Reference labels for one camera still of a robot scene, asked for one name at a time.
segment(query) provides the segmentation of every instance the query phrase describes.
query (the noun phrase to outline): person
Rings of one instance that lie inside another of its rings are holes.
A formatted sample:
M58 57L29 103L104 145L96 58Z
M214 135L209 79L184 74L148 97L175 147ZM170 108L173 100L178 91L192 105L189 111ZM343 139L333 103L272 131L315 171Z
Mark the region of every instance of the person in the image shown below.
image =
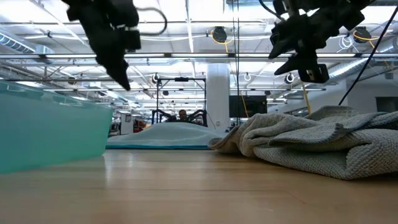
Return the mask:
M178 112L178 114L180 115L181 122L188 122L188 116L187 116L187 112L185 110L180 110Z

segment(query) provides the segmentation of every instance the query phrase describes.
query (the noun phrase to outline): white sheet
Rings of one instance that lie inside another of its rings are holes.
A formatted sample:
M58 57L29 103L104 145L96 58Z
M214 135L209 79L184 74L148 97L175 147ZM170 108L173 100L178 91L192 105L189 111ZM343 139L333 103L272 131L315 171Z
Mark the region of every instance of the white sheet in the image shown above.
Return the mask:
M140 133L115 136L108 139L108 148L206 148L210 140L224 138L225 130L215 130L190 123L160 123Z

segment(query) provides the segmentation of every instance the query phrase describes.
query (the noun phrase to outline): ceiling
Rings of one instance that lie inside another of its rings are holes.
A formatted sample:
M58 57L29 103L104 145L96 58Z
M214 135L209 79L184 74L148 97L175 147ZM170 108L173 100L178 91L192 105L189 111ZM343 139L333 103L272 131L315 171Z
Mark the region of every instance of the ceiling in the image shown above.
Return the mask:
M18 38L28 41L32 45L44 45L54 51L55 54L92 54L87 42L82 44L78 39L71 35L71 32L85 39L85 33L78 21L71 23L66 15L67 5L61 0L41 0L44 9L54 15L36 6L30 0L0 0L0 27L6 32L16 35ZM269 40L271 29L276 18L265 11L259 4L243 6L232 11L230 7L226 7L223 0L189 0L188 13L186 10L185 0L134 0L137 7L156 7L160 9L169 20L168 28L164 34L158 37L142 36L142 49L139 53L148 52L190 52L190 53L225 53L235 52L238 48L239 52L248 53L265 53L270 52L272 44ZM372 30L372 35L377 36L382 31L382 24L388 21L394 10L394 6L370 6L363 10L366 20L362 26L366 26L368 30ZM140 12L139 29L141 32L154 32L161 30L162 18L154 12ZM215 26L224 26L229 38L234 36L235 30L238 29L237 18L239 18L239 41L231 41L230 44L217 44L213 41L209 34ZM60 26L57 20L65 23ZM390 28L391 35L395 32L395 25ZM50 32L53 38L47 37ZM191 32L192 42L190 44L188 34ZM341 34L346 34L347 30L342 28ZM354 43L346 49L342 48L343 37L330 39L327 47L320 49L320 53L347 53L347 52L363 52L371 48L370 44ZM10 54L17 52L10 49L0 47L0 52ZM78 63L86 63L88 65L80 66L53 66L38 64L26 60L10 60L9 63L22 65L24 68L36 74L44 76L45 70L53 73L52 78L109 78L103 67L97 66L93 60L78 60ZM55 64L67 63L70 60L55 60ZM207 65L211 63L209 60L172 60L172 59L150 59L149 65L146 58L135 58L129 61L131 66L128 69L128 75L132 82L132 86L136 88L150 88L153 74L157 73L161 77L197 77L205 78L207 73ZM231 62L231 74L236 74L236 64ZM284 75L275 76L274 72L283 62L262 61L244 61L239 63L239 87L241 88L277 88L284 84ZM328 67L336 64L331 60L326 62ZM89 83L78 83L69 85L67 83L59 83L64 88L87 88ZM231 76L231 87L236 87L234 77ZM91 85L99 88L120 88L115 82L92 83ZM198 88L195 82L172 83L168 86L183 86L185 88ZM140 105L140 113L148 113L154 103L151 103L151 95L155 95L155 91L142 92L117 92L121 98L133 101ZM263 94L263 91L248 91L248 95ZM200 98L203 97L202 91L178 91L169 96L161 96L163 98ZM119 102L120 98L101 97L99 100ZM192 101L189 105L182 107L199 108L203 103Z

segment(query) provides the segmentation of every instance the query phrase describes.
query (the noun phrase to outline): gray towel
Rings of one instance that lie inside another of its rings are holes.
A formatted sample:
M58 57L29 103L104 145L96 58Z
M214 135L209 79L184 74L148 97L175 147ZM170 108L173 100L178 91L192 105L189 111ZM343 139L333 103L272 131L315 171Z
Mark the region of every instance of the gray towel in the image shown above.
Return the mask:
M338 179L398 171L398 112L326 106L306 118L256 114L210 147Z

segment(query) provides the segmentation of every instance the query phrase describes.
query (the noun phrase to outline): teal plastic bin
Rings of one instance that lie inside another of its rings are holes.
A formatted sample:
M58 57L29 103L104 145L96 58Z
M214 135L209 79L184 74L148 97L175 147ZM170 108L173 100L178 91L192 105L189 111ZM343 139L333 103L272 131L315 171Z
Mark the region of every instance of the teal plastic bin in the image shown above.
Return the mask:
M104 153L112 109L0 80L0 172Z

